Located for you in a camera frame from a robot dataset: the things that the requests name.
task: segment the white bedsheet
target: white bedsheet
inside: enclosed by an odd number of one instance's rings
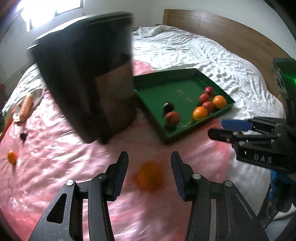
[[[133,59],[147,62],[159,71],[200,70],[236,102],[221,119],[283,116],[282,104],[267,90],[258,69],[206,37],[164,25],[141,27],[133,32]],[[44,86],[37,66],[33,65],[13,91],[4,111],[27,93]],[[257,214],[269,186],[270,171],[237,161],[233,151],[227,176]]]

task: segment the bed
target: bed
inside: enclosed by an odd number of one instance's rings
[[[237,161],[230,145],[209,140],[207,130],[220,127],[222,118],[281,118],[283,106],[274,83],[272,59],[289,56],[255,30],[217,15],[166,9],[163,24],[140,27],[132,33],[134,75],[197,68],[222,87],[236,101],[235,106],[170,146],[161,144],[140,110],[134,123],[109,144],[85,144],[46,91],[27,122],[12,125],[0,145],[0,207],[23,241],[28,240],[43,211],[68,179],[80,182],[93,178],[114,163],[123,150],[130,156],[127,176],[120,197],[108,204],[116,240],[184,239],[191,204],[183,203],[176,191],[169,164],[170,153],[175,150],[209,180],[231,180],[254,212],[259,212],[270,172]],[[46,86],[33,65],[4,111],[9,113],[14,103],[40,87]],[[23,130],[29,133],[25,143],[18,137]],[[11,149],[19,155],[15,167],[6,160]],[[165,170],[163,188],[153,193],[140,191],[134,180],[141,164],[148,160],[156,160]],[[88,240],[86,209],[83,230],[84,240]]]

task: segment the orange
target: orange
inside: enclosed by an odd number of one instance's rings
[[[154,191],[163,184],[163,169],[154,162],[147,161],[137,174],[137,182],[144,190]]]
[[[9,161],[10,164],[14,165],[16,164],[17,162],[17,155],[15,152],[13,151],[10,151],[8,154],[7,154],[7,159]]]
[[[213,98],[213,105],[218,109],[223,109],[227,105],[226,99],[221,95],[216,95]]]
[[[195,120],[195,121],[201,121],[202,119],[206,118],[207,117],[207,109],[200,106],[200,107],[197,107],[194,111],[193,111],[193,114],[192,114],[192,118]]]

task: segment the black container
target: black container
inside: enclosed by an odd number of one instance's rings
[[[134,120],[132,14],[71,20],[29,48],[54,100],[84,142],[107,142]]]

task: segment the green tray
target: green tray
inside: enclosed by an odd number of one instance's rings
[[[207,86],[214,89],[211,101],[214,96],[222,95],[227,101],[227,106],[210,113],[200,122],[193,122],[192,112],[199,103],[199,96],[204,93]],[[139,97],[140,105],[148,120],[165,144],[224,114],[235,103],[224,90],[197,69],[169,70],[135,76],[134,91]],[[168,101],[174,104],[174,111],[177,111],[181,117],[180,123],[173,131],[165,128],[163,118],[162,105]]]

